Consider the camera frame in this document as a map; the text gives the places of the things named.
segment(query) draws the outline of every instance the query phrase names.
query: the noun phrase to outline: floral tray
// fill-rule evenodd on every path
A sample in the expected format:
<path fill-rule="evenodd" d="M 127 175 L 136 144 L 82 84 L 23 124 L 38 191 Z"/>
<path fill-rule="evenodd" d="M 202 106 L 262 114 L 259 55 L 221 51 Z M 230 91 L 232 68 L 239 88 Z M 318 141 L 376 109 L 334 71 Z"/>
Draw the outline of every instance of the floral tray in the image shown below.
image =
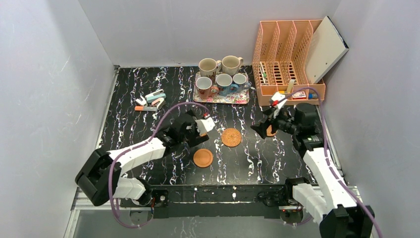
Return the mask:
<path fill-rule="evenodd" d="M 196 74 L 196 80 L 200 77 L 200 72 Z M 249 90 L 243 90 L 239 93 L 231 93 L 228 94 L 226 97 L 221 96 L 219 94 L 213 95 L 208 97 L 207 99 L 201 99 L 197 89 L 196 84 L 194 83 L 194 94 L 193 99 L 195 102 L 198 103 L 227 103 L 227 104 L 247 104 L 249 102 Z"/>

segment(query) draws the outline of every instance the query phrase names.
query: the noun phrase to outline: white mug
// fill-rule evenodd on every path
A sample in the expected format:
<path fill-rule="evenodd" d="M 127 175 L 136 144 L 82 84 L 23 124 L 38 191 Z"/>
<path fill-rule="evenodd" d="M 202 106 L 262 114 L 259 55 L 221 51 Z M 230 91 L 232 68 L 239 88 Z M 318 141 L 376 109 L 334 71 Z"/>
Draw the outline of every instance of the white mug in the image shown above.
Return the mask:
<path fill-rule="evenodd" d="M 234 76 L 239 72 L 244 59 L 236 56 L 226 56 L 222 59 L 222 71 L 223 73 Z"/>
<path fill-rule="evenodd" d="M 212 80 L 214 83 L 216 79 L 216 73 L 221 69 L 221 61 L 215 61 L 210 58 L 202 59 L 198 63 L 198 68 L 200 69 L 200 76 L 207 77 Z"/>

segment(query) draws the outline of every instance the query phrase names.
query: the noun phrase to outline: coffee mug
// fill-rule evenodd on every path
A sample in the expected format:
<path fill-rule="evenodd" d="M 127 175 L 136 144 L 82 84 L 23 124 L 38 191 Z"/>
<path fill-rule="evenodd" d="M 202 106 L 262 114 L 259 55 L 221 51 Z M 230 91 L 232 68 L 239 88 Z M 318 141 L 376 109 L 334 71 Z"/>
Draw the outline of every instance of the coffee mug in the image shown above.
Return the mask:
<path fill-rule="evenodd" d="M 222 71 L 223 73 L 234 76 L 239 72 L 244 59 L 236 56 L 226 56 L 222 59 Z"/>
<path fill-rule="evenodd" d="M 207 99 L 209 96 L 219 92 L 219 88 L 212 85 L 213 82 L 208 77 L 199 77 L 196 80 L 196 87 L 201 99 Z"/>
<path fill-rule="evenodd" d="M 232 77 L 229 74 L 219 74 L 216 78 L 216 84 L 219 88 L 219 95 L 226 96 L 229 93 L 238 91 L 239 86 L 232 84 Z"/>
<path fill-rule="evenodd" d="M 216 73 L 220 71 L 221 69 L 221 61 L 215 61 L 210 58 L 202 59 L 198 63 L 198 68 L 200 69 L 200 76 L 201 77 L 207 77 L 212 80 L 214 83 L 214 80 L 216 78 Z"/>
<path fill-rule="evenodd" d="M 233 76 L 233 83 L 238 85 L 238 92 L 249 89 L 251 87 L 251 83 L 247 82 L 246 76 L 241 73 L 235 74 Z"/>

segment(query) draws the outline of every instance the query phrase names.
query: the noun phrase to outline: blue mug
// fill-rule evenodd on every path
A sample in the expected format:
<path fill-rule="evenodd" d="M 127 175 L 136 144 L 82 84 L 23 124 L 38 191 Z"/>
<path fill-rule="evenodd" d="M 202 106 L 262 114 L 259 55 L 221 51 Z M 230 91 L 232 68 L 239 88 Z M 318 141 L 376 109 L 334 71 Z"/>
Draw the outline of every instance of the blue mug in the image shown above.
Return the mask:
<path fill-rule="evenodd" d="M 232 84 L 232 77 L 229 74 L 219 74 L 216 78 L 216 85 L 219 88 L 219 95 L 226 96 L 229 93 L 238 91 L 239 86 Z"/>
<path fill-rule="evenodd" d="M 233 83 L 238 85 L 238 92 L 249 89 L 251 87 L 251 83 L 247 82 L 247 77 L 241 73 L 235 74 L 233 76 Z"/>

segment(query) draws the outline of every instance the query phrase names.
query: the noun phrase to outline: black marble tabletop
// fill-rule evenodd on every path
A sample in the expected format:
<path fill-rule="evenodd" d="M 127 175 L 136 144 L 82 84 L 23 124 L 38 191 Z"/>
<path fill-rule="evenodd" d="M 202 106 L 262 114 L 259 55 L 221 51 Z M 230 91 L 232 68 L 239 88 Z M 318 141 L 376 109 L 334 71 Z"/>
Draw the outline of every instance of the black marble tabletop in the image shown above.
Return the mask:
<path fill-rule="evenodd" d="M 173 105 L 193 100 L 197 67 L 121 68 L 118 72 L 100 145 L 106 150 L 120 149 L 151 136 L 159 119 Z M 250 126 L 263 120 L 263 107 L 257 102 L 254 76 L 250 66 L 240 72 L 249 76 L 252 88 L 247 105 L 204 104 L 210 109 L 216 127 L 210 139 L 194 148 L 180 148 L 162 159 L 134 168 L 129 177 L 142 177 L 150 184 L 260 184 L 284 183 L 287 178 L 305 177 L 315 183 L 309 167 L 293 148 L 291 135 L 277 132 L 275 137 L 261 139 Z M 158 112 L 134 111 L 135 99 L 164 89 L 166 104 Z M 166 119 L 168 122 L 189 109 L 202 114 L 195 106 L 181 106 Z M 229 148 L 220 135 L 234 127 L 242 133 L 242 143 Z M 213 163 L 199 168 L 193 162 L 201 148 L 213 152 Z"/>

